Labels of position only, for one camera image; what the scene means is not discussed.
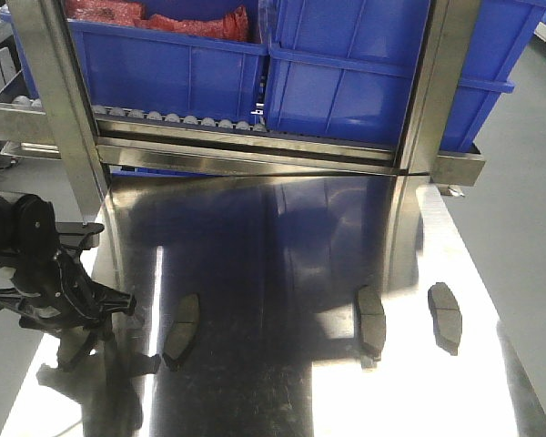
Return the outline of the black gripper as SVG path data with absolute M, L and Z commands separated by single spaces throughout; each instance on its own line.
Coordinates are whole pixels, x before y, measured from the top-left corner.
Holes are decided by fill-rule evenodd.
M 0 194 L 0 310 L 33 330 L 97 327 L 115 313 L 132 316 L 135 297 L 92 281 L 80 254 L 98 245 L 99 223 L 58 222 L 53 205 L 34 194 Z

